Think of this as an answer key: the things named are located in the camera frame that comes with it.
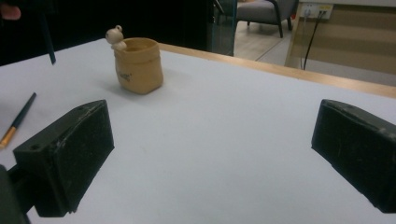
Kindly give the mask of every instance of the white table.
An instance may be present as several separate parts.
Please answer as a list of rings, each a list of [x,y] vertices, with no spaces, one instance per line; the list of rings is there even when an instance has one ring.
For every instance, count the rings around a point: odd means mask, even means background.
[[[164,83],[123,90],[102,39],[0,67],[0,134],[33,91],[12,149],[72,108],[106,99],[115,140],[75,214],[38,223],[395,223],[311,149],[332,99],[396,123],[396,99],[162,51]]]

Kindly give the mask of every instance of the small figurine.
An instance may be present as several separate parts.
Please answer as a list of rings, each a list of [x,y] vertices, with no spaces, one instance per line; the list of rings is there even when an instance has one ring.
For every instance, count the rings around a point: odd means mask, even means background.
[[[122,27],[120,25],[116,25],[115,28],[109,29],[106,32],[106,40],[107,43],[111,44],[112,49],[126,49],[126,44],[123,42],[123,34]]]

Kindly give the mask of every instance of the chair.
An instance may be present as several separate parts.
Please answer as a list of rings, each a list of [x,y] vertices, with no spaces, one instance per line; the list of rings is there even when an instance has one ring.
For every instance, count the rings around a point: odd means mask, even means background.
[[[241,4],[236,11],[235,26],[239,21],[273,24],[279,27],[280,37],[283,38],[283,20],[288,20],[291,30],[291,14],[295,12],[298,0],[257,0]]]

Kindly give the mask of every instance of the black wall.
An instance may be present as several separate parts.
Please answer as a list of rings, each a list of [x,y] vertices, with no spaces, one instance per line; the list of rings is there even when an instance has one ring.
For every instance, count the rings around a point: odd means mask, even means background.
[[[47,15],[55,50],[104,38],[119,24],[124,37],[143,36],[159,42],[207,50],[210,1],[58,0]],[[19,21],[0,28],[0,65],[47,54],[38,17],[22,10]]]

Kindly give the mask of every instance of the hand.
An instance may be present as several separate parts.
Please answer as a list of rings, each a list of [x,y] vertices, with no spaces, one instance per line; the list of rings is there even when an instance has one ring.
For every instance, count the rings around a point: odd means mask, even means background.
[[[21,17],[18,7],[10,6],[7,3],[0,3],[0,14],[4,20],[16,21]]]

